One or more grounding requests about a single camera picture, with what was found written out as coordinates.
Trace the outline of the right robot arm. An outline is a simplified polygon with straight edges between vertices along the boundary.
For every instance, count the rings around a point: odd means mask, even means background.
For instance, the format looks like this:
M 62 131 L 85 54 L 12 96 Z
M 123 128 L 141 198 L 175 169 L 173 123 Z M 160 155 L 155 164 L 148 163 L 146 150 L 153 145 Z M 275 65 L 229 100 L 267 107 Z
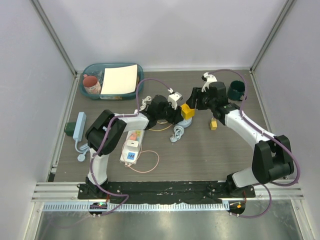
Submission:
M 226 177 L 225 190 L 230 197 L 238 197 L 247 186 L 271 183 L 294 173 L 289 139 L 266 131 L 237 104 L 229 102 L 223 82 L 194 87 L 186 104 L 190 109 L 210 110 L 214 118 L 235 131 L 253 149 L 251 166 Z

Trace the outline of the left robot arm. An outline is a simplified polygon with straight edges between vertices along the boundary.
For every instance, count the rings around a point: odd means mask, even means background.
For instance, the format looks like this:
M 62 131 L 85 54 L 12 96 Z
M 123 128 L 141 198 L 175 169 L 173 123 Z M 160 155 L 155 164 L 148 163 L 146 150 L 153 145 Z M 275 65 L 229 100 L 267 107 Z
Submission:
M 159 120 L 165 120 L 172 125 L 180 123 L 183 117 L 178 101 L 182 98 L 178 92 L 168 97 L 156 95 L 150 103 L 144 107 L 139 106 L 132 114 L 118 114 L 106 109 L 98 116 L 85 134 L 91 157 L 85 184 L 93 198 L 100 200 L 106 195 L 107 188 L 104 183 L 108 179 L 109 156 L 118 145 L 122 134 L 134 130 L 149 130 Z

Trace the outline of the yellow cube socket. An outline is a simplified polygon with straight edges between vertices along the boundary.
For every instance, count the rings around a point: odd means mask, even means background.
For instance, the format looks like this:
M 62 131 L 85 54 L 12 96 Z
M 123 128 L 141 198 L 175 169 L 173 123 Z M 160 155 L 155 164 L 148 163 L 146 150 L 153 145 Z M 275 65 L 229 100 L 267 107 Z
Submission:
M 186 103 L 181 106 L 181 115 L 184 120 L 189 120 L 195 115 L 195 109 L 190 108 Z

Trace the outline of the light blue round socket base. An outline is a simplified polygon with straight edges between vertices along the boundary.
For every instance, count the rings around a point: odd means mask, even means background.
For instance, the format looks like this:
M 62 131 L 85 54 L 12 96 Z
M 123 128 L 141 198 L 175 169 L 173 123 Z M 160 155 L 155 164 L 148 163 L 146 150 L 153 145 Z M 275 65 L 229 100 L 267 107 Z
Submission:
M 182 128 L 187 128 L 192 124 L 192 119 L 193 119 L 192 117 L 189 119 L 184 119 L 184 120 L 178 122 L 176 125 L 181 126 Z

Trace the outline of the pale yellow USB charger plug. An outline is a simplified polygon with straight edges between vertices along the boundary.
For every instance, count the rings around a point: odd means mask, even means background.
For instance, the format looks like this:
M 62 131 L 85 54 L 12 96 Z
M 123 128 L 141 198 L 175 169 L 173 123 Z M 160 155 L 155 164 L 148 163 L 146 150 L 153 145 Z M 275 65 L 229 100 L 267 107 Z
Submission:
M 217 120 L 216 120 L 215 118 L 212 118 L 212 119 L 210 120 L 209 126 L 210 126 L 210 129 L 211 129 L 212 131 L 215 131 L 215 130 L 218 128 Z

